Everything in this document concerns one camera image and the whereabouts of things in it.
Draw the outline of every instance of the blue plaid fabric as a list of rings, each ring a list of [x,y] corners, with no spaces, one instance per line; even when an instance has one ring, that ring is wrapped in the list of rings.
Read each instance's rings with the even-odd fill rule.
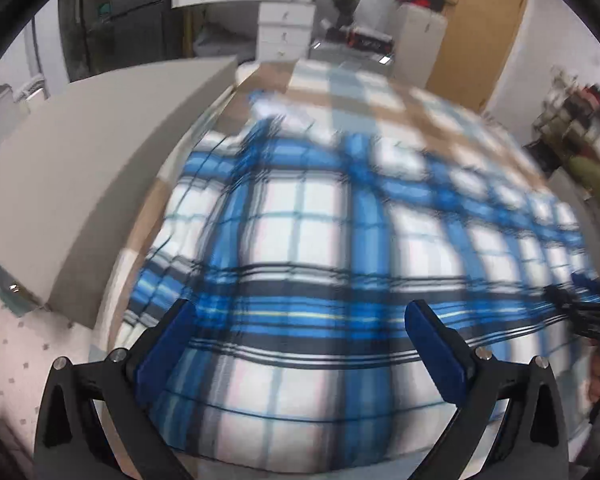
[[[384,92],[392,106],[376,80],[331,72],[332,94]],[[433,123],[530,164],[506,134],[413,95]],[[125,313],[130,346],[178,298],[195,306],[149,409],[169,446],[293,473],[423,455],[454,407],[404,331],[415,298],[501,360],[548,356],[576,430],[584,350],[540,297],[590,273],[568,206],[461,147],[431,153],[421,132],[388,137],[341,110],[325,122],[269,94],[253,109],[240,136],[210,132],[190,154]]]

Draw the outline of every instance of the blue gripper pad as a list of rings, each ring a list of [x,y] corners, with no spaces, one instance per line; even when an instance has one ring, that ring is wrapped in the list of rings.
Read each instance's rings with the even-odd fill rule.
[[[196,319],[196,306],[187,301],[136,369],[134,394],[142,408],[153,404],[187,349]]]
[[[404,327],[442,398],[462,406],[468,390],[467,373],[452,349],[458,342],[449,341],[456,336],[466,346],[460,335],[445,327],[429,305],[421,300],[407,305]]]
[[[574,286],[588,288],[591,292],[600,296],[600,280],[592,280],[582,272],[572,272],[571,281]]]

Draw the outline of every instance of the white desk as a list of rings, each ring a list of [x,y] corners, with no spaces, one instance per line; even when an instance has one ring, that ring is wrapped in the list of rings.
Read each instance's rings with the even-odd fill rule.
[[[171,0],[171,7],[186,7],[244,0]],[[258,13],[258,61],[305,58],[311,43],[315,6],[312,0],[255,0]]]

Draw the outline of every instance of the screw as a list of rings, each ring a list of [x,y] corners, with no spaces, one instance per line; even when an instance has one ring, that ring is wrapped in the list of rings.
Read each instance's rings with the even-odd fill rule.
[[[126,348],[116,348],[109,354],[109,359],[115,363],[123,361],[126,357]]]
[[[549,361],[547,358],[537,355],[534,357],[534,362],[541,368],[548,368]]]
[[[67,363],[67,358],[66,357],[59,357],[58,359],[56,359],[54,361],[54,368],[56,370],[62,370]]]
[[[488,361],[491,359],[491,357],[493,357],[491,350],[484,346],[478,346],[478,348],[475,349],[475,354],[478,356],[478,359],[483,361]]]

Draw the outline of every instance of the plaid blanket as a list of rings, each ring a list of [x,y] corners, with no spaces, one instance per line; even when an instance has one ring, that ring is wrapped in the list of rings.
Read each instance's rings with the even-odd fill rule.
[[[314,62],[261,66],[232,103],[185,164],[118,334],[130,346],[195,304],[149,410],[169,446],[274,472],[415,467],[454,407],[404,331],[414,298],[499,359],[548,356],[576,430],[584,350],[540,294],[590,272],[584,242],[506,132]]]

